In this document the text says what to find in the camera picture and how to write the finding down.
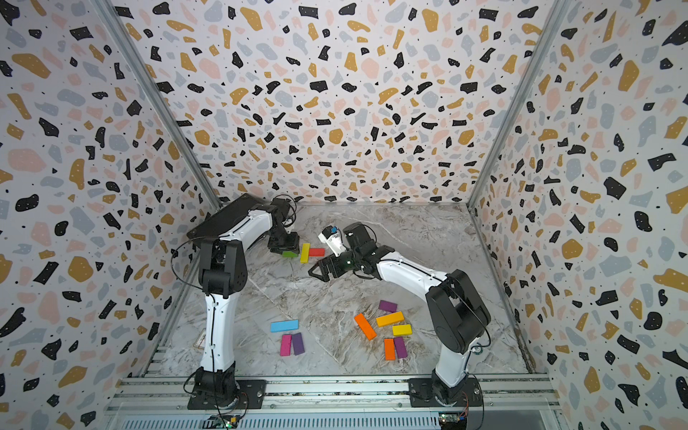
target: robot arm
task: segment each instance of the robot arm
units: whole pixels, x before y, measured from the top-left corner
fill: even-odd
[[[334,254],[318,261],[309,275],[327,282],[330,275],[338,278],[360,270],[400,285],[427,302],[435,333],[442,342],[440,360],[432,375],[433,391],[440,402],[454,403],[466,380],[469,352],[491,320],[475,286],[461,270],[433,270],[404,258],[389,246],[378,246],[360,222],[346,227],[343,234],[348,248],[338,228],[328,226],[323,230],[319,238]],[[460,302],[454,306],[450,298]]]

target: yellow block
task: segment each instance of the yellow block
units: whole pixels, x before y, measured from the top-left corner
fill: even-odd
[[[301,263],[306,264],[308,262],[308,253],[310,252],[310,244],[301,245]]]
[[[378,321],[378,327],[385,327],[386,325],[392,325],[404,321],[404,315],[401,312],[394,312],[393,314],[381,316],[376,319]]]
[[[393,326],[391,332],[394,336],[409,336],[413,330],[411,330],[411,324],[403,324]]]

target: black spot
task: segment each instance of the black spot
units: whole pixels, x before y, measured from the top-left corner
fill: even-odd
[[[647,213],[642,211],[635,212],[636,227],[641,231],[652,231],[652,226],[649,225],[649,217]]]
[[[17,200],[14,209],[17,212],[30,211],[39,205],[39,195],[31,194],[29,197]]]
[[[39,118],[39,125],[43,128],[43,133],[45,133],[46,136],[58,137],[60,135],[60,129],[44,118]]]
[[[307,8],[305,6],[299,6],[299,13],[302,17],[311,17],[318,19],[318,8]]]

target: wooden block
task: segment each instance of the wooden block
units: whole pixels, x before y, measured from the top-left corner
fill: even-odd
[[[282,357],[289,357],[292,355],[292,335],[283,334],[282,335],[282,346],[279,349],[279,355]]]
[[[409,336],[413,333],[411,324],[393,325],[391,332],[394,336]]]
[[[308,251],[310,250],[310,244],[301,245],[301,264],[306,264],[308,262]]]
[[[377,336],[377,333],[375,333],[375,330],[373,330],[373,327],[370,326],[368,320],[365,319],[363,314],[356,315],[354,317],[354,321],[358,324],[361,330],[363,330],[363,334],[365,334],[365,337],[367,337],[369,341],[372,341],[375,336]]]
[[[394,312],[393,314],[380,316],[376,319],[378,321],[378,327],[385,327],[386,325],[392,325],[404,321],[404,315],[401,312]]]
[[[394,360],[394,339],[385,339],[385,360]]]

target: purple block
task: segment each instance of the purple block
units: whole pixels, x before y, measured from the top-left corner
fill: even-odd
[[[303,337],[301,333],[296,333],[292,335],[292,346],[294,347],[294,355],[300,355],[305,352],[303,347]]]
[[[409,353],[406,352],[406,344],[403,337],[394,338],[394,349],[396,350],[396,358],[406,358]]]
[[[396,312],[396,303],[392,303],[391,301],[386,300],[380,300],[380,305],[378,306],[378,309],[393,314],[394,312]]]

